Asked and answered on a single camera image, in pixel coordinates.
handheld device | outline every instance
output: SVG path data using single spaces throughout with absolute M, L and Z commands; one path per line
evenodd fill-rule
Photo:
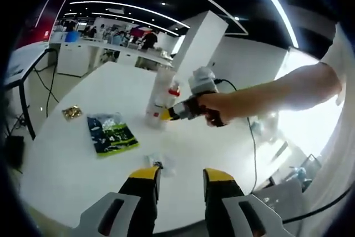
M 225 124 L 222 122 L 218 111 L 200 106 L 197 101 L 198 97 L 203 94 L 218 93 L 214 82 L 215 78 L 214 73 L 208 67 L 201 67 L 194 71 L 192 77 L 189 79 L 192 96 L 165 110 L 160 119 L 178 120 L 187 118 L 190 120 L 203 114 L 208 114 L 212 125 L 217 127 L 224 126 Z
M 84 211 L 69 236 L 152 236 L 158 217 L 160 173 L 157 166 L 133 172 L 118 193 L 108 193 Z M 206 168 L 203 176 L 210 237 L 293 237 L 282 226 L 280 216 L 254 195 L 244 195 L 230 174 Z

small gold packet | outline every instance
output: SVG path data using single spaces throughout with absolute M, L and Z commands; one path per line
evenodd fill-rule
M 77 105 L 62 110 L 62 113 L 67 121 L 75 119 L 83 114 L 82 110 Z

black cable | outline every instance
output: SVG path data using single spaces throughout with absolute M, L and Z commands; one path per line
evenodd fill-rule
M 13 125 L 13 127 L 12 127 L 12 129 L 10 130 L 10 132 L 9 132 L 9 135 L 8 136 L 11 136 L 11 134 L 12 134 L 12 132 L 13 132 L 13 130 L 15 130 L 15 129 L 19 129 L 19 128 L 17 128 L 16 127 L 16 124 L 21 120 L 21 117 L 23 116 L 23 113 L 19 116 L 19 117 L 16 117 L 17 119 L 16 119 L 16 122 L 15 122 L 15 124 Z
M 226 82 L 229 83 L 234 91 L 237 91 L 237 88 L 234 86 L 234 84 L 232 84 L 229 80 L 226 79 L 215 79 L 215 84 L 220 84 L 222 82 Z M 250 130 L 250 134 L 251 134 L 251 138 L 253 139 L 253 149 L 254 149 L 254 173 L 255 173 L 255 179 L 254 179 L 254 185 L 253 188 L 251 189 L 251 193 L 255 190 L 256 187 L 256 182 L 257 182 L 257 168 L 256 168 L 256 142 L 255 142 L 255 137 L 254 137 L 254 133 L 253 130 L 251 128 L 251 124 L 250 124 L 250 118 L 247 117 L 247 121 L 248 121 L 248 126 L 249 126 L 249 130 Z
M 26 121 L 24 120 L 24 118 L 18 118 L 18 123 L 20 125 L 15 128 L 16 130 L 18 130 L 21 127 L 26 127 Z
M 226 79 L 215 79 L 215 84 L 220 84 L 222 82 L 229 83 L 235 91 L 238 91 L 237 88 L 235 88 L 234 84 L 232 84 L 229 80 Z
M 253 139 L 253 145 L 254 145 L 254 173 L 255 173 L 255 179 L 254 179 L 254 185 L 253 185 L 253 189 L 251 189 L 251 193 L 255 190 L 256 187 L 256 182 L 257 182 L 257 169 L 256 169 L 256 143 L 255 143 L 255 138 L 254 138 L 254 133 L 253 130 L 251 128 L 251 124 L 250 124 L 250 119 L 249 117 L 246 118 L 248 121 L 248 125 L 249 125 L 249 130 L 250 130 L 250 134 L 251 134 L 251 138 Z
M 55 57 L 56 57 L 56 61 L 55 61 L 55 65 L 54 65 L 54 69 L 53 69 L 53 75 L 52 75 L 52 82 L 50 83 L 50 89 L 49 89 L 49 94 L 48 94 L 48 98 L 47 98 L 47 103 L 45 105 L 45 116 L 48 118 L 48 104 L 49 104 L 49 99 L 50 99 L 50 95 L 52 93 L 53 90 L 53 83 L 54 83 L 54 77 L 55 77 L 55 70 L 57 68 L 58 65 L 58 51 L 54 48 L 48 48 L 45 50 L 45 52 L 55 52 Z
M 4 119 L 4 123 L 5 123 L 6 131 L 7 131 L 7 136 L 10 136 L 11 131 L 10 131 L 9 124 L 7 123 L 6 119 Z
M 219 84 L 221 82 L 228 82 L 233 88 L 235 91 L 237 91 L 237 89 L 235 88 L 235 86 L 229 81 L 229 80 L 225 80 L 225 79 L 215 79 L 215 84 Z M 254 166 L 255 166 L 255 182 L 254 182 L 254 186 L 253 186 L 253 189 L 251 190 L 252 192 L 254 191 L 255 189 L 255 186 L 256 186 L 256 180 L 257 180 L 257 172 L 256 172 L 256 144 L 255 144 L 255 139 L 254 139 L 254 135 L 253 135 L 253 131 L 252 131 L 252 128 L 251 128 L 251 125 L 250 125 L 250 120 L 249 120 L 249 117 L 247 118 L 248 120 L 248 124 L 249 124 L 249 129 L 250 129 L 250 133 L 251 133 L 251 136 L 253 138 L 253 142 L 254 142 Z M 301 216 L 296 216 L 294 218 L 290 218 L 290 219 L 286 219 L 286 220 L 283 220 L 282 223 L 283 224 L 287 224 L 287 223 L 291 223 L 291 222 L 295 222 L 295 221 L 298 221 L 298 220 L 302 220 L 302 219 L 305 219 L 305 218 L 309 218 L 311 216 L 314 216 L 320 212 L 323 212 L 325 211 L 326 209 L 334 206 L 335 204 L 337 204 L 339 201 L 341 201 L 351 190 L 352 186 L 354 185 L 355 183 L 353 183 L 342 195 L 340 195 L 337 199 L 335 199 L 333 202 L 321 207 L 321 208 L 318 208 L 317 210 L 314 210 L 312 212 L 309 212 L 307 214 L 304 214 L 304 215 L 301 215 Z
M 37 76 L 38 76 L 40 82 L 41 82 L 42 85 L 45 87 L 45 89 L 46 89 L 47 91 L 49 91 L 50 94 L 52 95 L 52 97 L 54 98 L 54 100 L 55 100 L 57 103 L 59 103 L 59 101 L 58 101 L 57 98 L 54 96 L 54 94 L 49 90 L 49 88 L 48 88 L 47 86 L 45 86 L 45 84 L 44 84 L 42 78 L 40 77 L 40 75 L 39 75 L 39 73 L 38 73 L 38 70 L 36 70 L 36 68 L 34 68 L 34 72 L 37 74 Z
M 294 221 L 298 221 L 298 220 L 302 220 L 302 219 L 305 219 L 305 218 L 309 218 L 310 216 L 314 216 L 320 212 L 323 212 L 325 211 L 326 209 L 334 206 L 335 204 L 337 204 L 340 200 L 342 200 L 351 190 L 353 185 L 351 185 L 341 196 L 339 196 L 337 199 L 335 199 L 333 202 L 321 207 L 321 208 L 318 208 L 316 209 L 315 211 L 312 211 L 312 212 L 309 212 L 307 214 L 304 214 L 304 215 L 301 215 L 301 216 L 296 216 L 294 218 L 291 218 L 291 219 L 286 219 L 286 220 L 283 220 L 282 223 L 283 224 L 287 224 L 287 223 L 291 223 L 291 222 L 294 222 Z

white cabinet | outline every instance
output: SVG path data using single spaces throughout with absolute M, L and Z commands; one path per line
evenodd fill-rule
M 76 43 L 62 43 L 57 72 L 82 77 L 89 70 L 90 47 Z
M 120 55 L 118 56 L 117 63 L 134 67 L 137 60 L 138 60 L 138 55 L 136 55 L 134 52 L 129 53 L 129 52 L 121 51 Z

person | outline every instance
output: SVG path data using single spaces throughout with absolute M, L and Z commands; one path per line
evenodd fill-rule
M 90 30 L 90 32 L 88 33 L 88 37 L 94 38 L 95 35 L 96 35 L 96 33 L 97 33 L 96 26 L 94 26 L 94 27 Z
M 116 46 L 120 46 L 124 40 L 124 31 L 120 31 L 114 35 L 112 38 L 112 44 L 115 44 Z
M 104 31 L 105 31 L 105 25 L 101 24 L 100 29 L 96 33 L 96 38 L 97 39 L 103 39 Z
M 137 43 L 137 41 L 138 41 L 138 36 L 134 36 L 131 43 L 135 44 Z
M 90 33 L 90 26 L 86 26 L 83 30 L 83 36 L 88 36 Z
M 77 24 L 73 21 L 71 21 L 69 23 L 69 25 L 67 26 L 67 35 L 65 36 L 65 42 L 76 42 L 79 38 L 79 33 L 77 31 L 75 31 L 75 26 Z
M 322 169 L 305 192 L 309 211 L 321 208 L 346 191 L 355 177 L 355 57 L 351 44 L 340 24 L 336 25 L 333 44 L 321 61 L 294 70 L 273 82 L 260 84 L 233 93 L 205 94 L 199 105 L 218 110 L 221 120 L 249 117 L 284 109 L 304 110 L 323 103 L 334 95 L 338 102 L 345 98 L 342 114 L 325 150 L 330 151 Z M 351 214 L 355 191 L 343 214 Z M 303 236 L 321 236 L 340 213 L 341 204 L 303 222 Z M 338 225 L 346 225 L 346 216 Z M 346 227 L 333 226 L 345 230 Z M 337 236 L 348 236 L 338 233 Z
M 157 34 L 158 31 L 153 30 L 143 38 L 144 44 L 142 46 L 142 50 L 148 50 L 148 48 L 154 47 L 154 44 L 158 41 Z

